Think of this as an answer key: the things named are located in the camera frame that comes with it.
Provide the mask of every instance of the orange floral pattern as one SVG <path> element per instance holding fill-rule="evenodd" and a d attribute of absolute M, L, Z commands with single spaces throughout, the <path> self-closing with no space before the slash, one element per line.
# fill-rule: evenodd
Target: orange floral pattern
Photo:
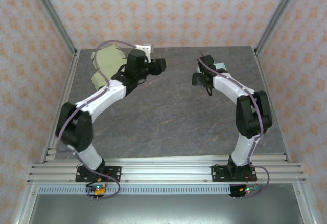
<path fill-rule="evenodd" d="M 31 165 L 41 159 L 71 55 L 39 0 L 0 2 L 0 222 L 13 223 Z"/>
<path fill-rule="evenodd" d="M 321 220 L 327 220 L 326 8 L 327 0 L 295 0 L 260 56 L 291 157 L 305 164 Z"/>
<path fill-rule="evenodd" d="M 51 0 L 78 48 L 109 38 L 156 47 L 256 46 L 279 1 Z"/>

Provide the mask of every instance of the perforated strip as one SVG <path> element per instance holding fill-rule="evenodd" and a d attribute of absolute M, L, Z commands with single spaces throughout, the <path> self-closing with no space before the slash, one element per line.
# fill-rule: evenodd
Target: perforated strip
<path fill-rule="evenodd" d="M 41 185 L 41 195 L 81 195 L 86 193 L 84 185 Z M 116 192 L 117 187 L 107 186 L 106 194 Z M 121 195 L 200 195 L 230 194 L 228 184 L 224 185 L 122 185 Z"/>

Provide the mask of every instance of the black mounting plate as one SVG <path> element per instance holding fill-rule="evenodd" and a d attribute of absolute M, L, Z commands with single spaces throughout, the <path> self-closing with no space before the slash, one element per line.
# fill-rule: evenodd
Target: black mounting plate
<path fill-rule="evenodd" d="M 213 165 L 211 166 L 211 177 L 213 182 L 246 182 L 245 175 L 256 178 L 255 168 L 250 168 L 246 171 L 243 171 L 237 175 L 237 178 L 232 178 L 226 165 Z"/>
<path fill-rule="evenodd" d="M 104 173 L 108 176 L 116 179 L 118 182 L 121 180 L 122 175 L 122 167 L 121 166 L 105 166 Z M 77 167 L 76 173 L 76 182 L 96 182 L 98 178 L 101 178 L 103 181 L 107 181 L 108 179 L 102 176 L 98 176 L 97 174 L 93 174 L 89 172 L 84 166 Z"/>

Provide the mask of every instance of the gray marble surface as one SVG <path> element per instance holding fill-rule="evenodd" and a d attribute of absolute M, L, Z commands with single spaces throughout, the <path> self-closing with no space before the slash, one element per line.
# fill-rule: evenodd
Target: gray marble surface
<path fill-rule="evenodd" d="M 254 90 L 264 89 L 251 47 L 156 48 L 152 58 L 165 58 L 167 68 L 113 104 L 94 122 L 94 146 L 103 158 L 231 154 L 238 131 L 235 105 L 213 90 L 191 86 L 199 51 L 224 62 L 230 74 Z M 83 100 L 95 88 L 90 59 L 82 50 L 69 101 Z M 281 153 L 284 144 L 276 120 L 255 153 Z M 74 158 L 57 153 L 57 159 Z"/>

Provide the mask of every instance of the gray floor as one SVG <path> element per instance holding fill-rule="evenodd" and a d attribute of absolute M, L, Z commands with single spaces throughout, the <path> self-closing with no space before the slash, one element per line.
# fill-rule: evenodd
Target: gray floor
<path fill-rule="evenodd" d="M 251 47 L 156 48 L 152 58 L 167 60 L 165 72 L 149 76 L 94 122 L 94 146 L 102 157 L 232 153 L 238 138 L 235 105 L 220 92 L 210 97 L 204 88 L 191 86 L 199 51 L 212 55 L 217 63 L 224 62 L 231 75 L 247 87 L 264 89 Z M 69 98 L 72 103 L 95 92 L 92 52 L 81 51 Z M 280 152 L 285 148 L 274 119 L 255 153 Z M 74 156 L 57 153 L 56 158 Z"/>
<path fill-rule="evenodd" d="M 82 195 L 39 195 L 30 224 L 295 224 L 303 223 L 291 184 L 262 195 L 119 195 L 90 201 Z"/>

